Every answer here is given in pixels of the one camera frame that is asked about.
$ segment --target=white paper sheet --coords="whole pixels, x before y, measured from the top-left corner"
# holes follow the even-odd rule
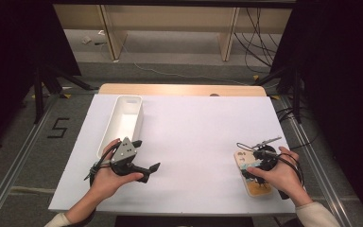
[[[95,95],[50,210],[63,211],[89,188],[83,181],[97,161],[96,150],[117,96]],[[148,183],[129,183],[97,210],[129,215],[254,216],[294,213],[291,200],[246,192],[233,153],[236,143],[287,147],[268,97],[142,96],[143,145],[134,163],[161,163]]]

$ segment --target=hand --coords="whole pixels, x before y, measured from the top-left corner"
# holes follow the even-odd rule
[[[299,155],[284,147],[279,147],[279,150],[287,155],[281,155],[281,158],[285,159],[292,165],[296,165],[295,160],[299,160]],[[305,205],[312,202],[306,191],[303,189],[302,183],[299,180],[294,169],[287,164],[279,161],[278,164],[270,171],[264,171],[257,167],[248,167],[247,171],[257,177],[264,178],[267,182],[272,184],[276,189],[285,192],[296,204],[296,206]]]
[[[111,146],[119,142],[120,139],[111,141],[110,144],[104,148],[103,155]],[[105,160],[109,160],[110,156],[111,154],[109,153],[105,157]],[[91,186],[89,192],[95,194],[98,198],[105,200],[111,197],[123,184],[137,181],[143,176],[144,175],[142,173],[131,173],[126,176],[118,176],[111,170],[109,166],[102,167],[96,173],[93,185]]]
[[[111,146],[118,142],[120,142],[120,139],[111,141],[110,144],[104,148],[102,152],[103,155]],[[105,159],[110,159],[110,154],[108,154]],[[102,201],[111,197],[120,186],[125,183],[136,181],[143,176],[142,173],[131,173],[126,176],[118,176],[110,167],[102,167],[96,173],[90,190],[88,190],[84,197],[64,215],[71,223],[79,223],[89,217],[94,209]]]

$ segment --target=metal rail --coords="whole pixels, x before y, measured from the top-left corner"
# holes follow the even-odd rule
[[[282,102],[285,105],[285,108],[291,107],[288,99],[285,96],[282,96]],[[308,136],[305,133],[305,130],[301,124],[298,124],[297,121],[293,118],[289,119],[290,124],[297,135],[300,143],[302,145],[309,143]],[[303,152],[305,157],[308,159],[309,165],[311,165],[312,170],[314,171],[315,177],[320,185],[320,189],[322,190],[323,196],[328,202],[333,215],[336,217],[339,224],[343,227],[345,226],[353,226],[350,222],[347,212],[344,208],[343,203],[334,187],[331,185],[325,170],[322,167],[320,159],[317,156],[317,153],[314,151],[314,148],[311,144],[307,146],[303,146]]]
[[[40,134],[41,129],[45,125],[45,121],[47,117],[49,116],[49,113],[56,103],[56,101],[59,99],[59,95],[52,95],[49,97],[49,99],[46,102],[46,111],[44,112],[44,115],[42,116],[39,123],[34,124],[31,132],[29,133],[27,139],[23,143],[22,148],[20,149],[19,153],[17,154],[16,158],[14,159],[12,165],[10,166],[9,171],[7,172],[5,178],[0,184],[0,209],[2,208],[2,205],[4,204],[9,191],[13,184],[15,183],[17,177],[20,174],[20,171],[22,170],[28,154],[31,152],[32,148],[34,147],[34,144],[38,138],[38,135]]]

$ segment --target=plastic bin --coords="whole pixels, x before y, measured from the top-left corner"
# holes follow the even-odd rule
[[[119,96],[96,156],[100,158],[103,149],[116,138],[138,140],[143,116],[143,99],[140,96]]]

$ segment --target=sleeve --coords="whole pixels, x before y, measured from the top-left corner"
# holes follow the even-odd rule
[[[51,221],[49,221],[45,227],[60,227],[60,226],[67,226],[70,225],[70,221],[67,219],[67,217],[63,213],[59,213],[56,216],[54,216]]]
[[[340,226],[335,217],[319,202],[311,202],[296,208],[297,217],[305,227]]]

